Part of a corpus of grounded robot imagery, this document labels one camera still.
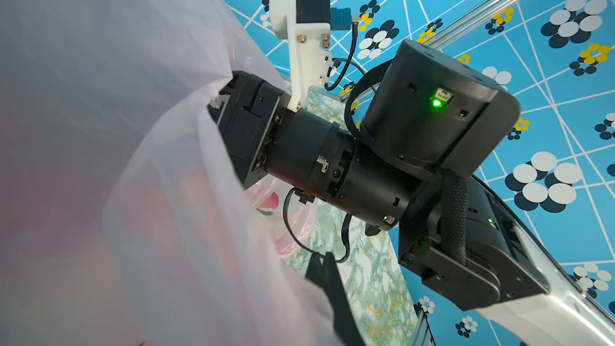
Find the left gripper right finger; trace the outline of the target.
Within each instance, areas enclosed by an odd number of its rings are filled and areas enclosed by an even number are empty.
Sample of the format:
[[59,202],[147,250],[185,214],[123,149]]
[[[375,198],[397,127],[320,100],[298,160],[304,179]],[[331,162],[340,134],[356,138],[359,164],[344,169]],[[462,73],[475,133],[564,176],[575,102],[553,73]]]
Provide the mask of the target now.
[[330,252],[325,254],[322,263],[321,286],[332,306],[333,327],[337,336],[341,338],[344,345],[365,346],[365,342],[352,315],[337,262]]

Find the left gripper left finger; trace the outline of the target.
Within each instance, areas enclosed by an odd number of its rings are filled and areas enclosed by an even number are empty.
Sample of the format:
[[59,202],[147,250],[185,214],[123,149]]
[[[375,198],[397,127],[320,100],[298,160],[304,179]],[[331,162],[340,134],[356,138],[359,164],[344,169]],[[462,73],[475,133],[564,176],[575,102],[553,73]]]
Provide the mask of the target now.
[[321,288],[323,291],[325,290],[326,279],[324,258],[322,256],[312,253],[308,262],[305,278]]

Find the pink plastic bag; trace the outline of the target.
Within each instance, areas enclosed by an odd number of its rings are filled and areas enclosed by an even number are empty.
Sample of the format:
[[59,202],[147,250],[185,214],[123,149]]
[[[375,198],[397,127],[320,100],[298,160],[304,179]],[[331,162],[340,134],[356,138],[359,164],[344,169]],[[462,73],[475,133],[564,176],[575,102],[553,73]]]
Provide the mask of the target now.
[[1,342],[338,345],[209,102],[278,72],[223,0],[1,0]]

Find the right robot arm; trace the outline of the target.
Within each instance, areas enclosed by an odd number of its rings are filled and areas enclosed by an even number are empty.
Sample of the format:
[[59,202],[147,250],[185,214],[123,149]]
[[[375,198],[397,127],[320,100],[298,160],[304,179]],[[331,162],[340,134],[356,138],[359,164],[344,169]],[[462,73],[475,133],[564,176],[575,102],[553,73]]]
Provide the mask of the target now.
[[370,87],[362,122],[346,109],[339,125],[292,110],[285,91],[237,70],[208,110],[244,187],[274,176],[301,203],[363,220],[367,235],[397,227],[401,267],[527,345],[613,344],[613,317],[475,176],[519,120],[519,102],[411,40],[352,96]]

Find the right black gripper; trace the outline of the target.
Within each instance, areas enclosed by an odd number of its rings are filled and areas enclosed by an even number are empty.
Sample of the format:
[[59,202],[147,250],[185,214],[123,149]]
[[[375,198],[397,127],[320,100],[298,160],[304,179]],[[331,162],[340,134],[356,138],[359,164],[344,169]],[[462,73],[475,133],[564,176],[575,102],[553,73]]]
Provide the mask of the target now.
[[266,176],[265,147],[289,100],[288,92],[261,77],[236,70],[232,80],[208,104],[244,189]]

